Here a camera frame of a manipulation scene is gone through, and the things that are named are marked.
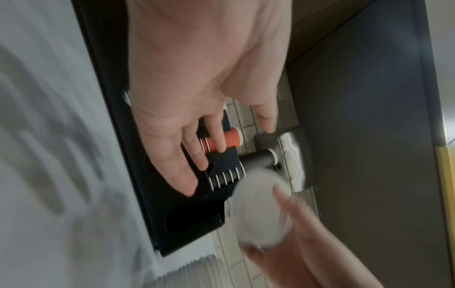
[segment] palm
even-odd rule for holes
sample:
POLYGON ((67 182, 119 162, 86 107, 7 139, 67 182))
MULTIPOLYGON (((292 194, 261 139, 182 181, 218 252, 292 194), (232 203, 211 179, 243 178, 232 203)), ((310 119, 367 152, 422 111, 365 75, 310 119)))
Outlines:
POLYGON ((291 0, 129 0, 132 110, 152 163, 192 195, 208 163, 196 137, 204 117, 218 151, 226 97, 252 105, 275 129, 276 86, 291 30, 291 0))

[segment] dark gray panel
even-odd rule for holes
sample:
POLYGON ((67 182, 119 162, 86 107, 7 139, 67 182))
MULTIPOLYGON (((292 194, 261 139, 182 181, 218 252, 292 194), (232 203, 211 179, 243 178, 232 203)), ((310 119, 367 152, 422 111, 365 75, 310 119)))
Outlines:
POLYGON ((287 74, 323 223, 386 287, 451 287, 410 2, 377 0, 287 74))

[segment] black organizer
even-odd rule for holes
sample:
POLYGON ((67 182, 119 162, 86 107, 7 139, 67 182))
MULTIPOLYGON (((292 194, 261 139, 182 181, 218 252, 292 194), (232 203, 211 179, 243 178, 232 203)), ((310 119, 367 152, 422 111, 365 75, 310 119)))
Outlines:
MULTIPOLYGON (((222 154, 209 153, 207 171, 199 171, 189 160, 199 180, 193 197, 187 198, 172 189, 148 160, 130 107, 124 101, 128 87, 125 2, 73 0, 73 5, 151 242, 166 256, 223 225, 224 201, 232 195, 238 178, 243 177, 237 150, 231 147, 222 154)), ((230 130, 226 112, 223 129, 230 130)), ((199 138, 209 135, 202 120, 197 134, 199 138)))

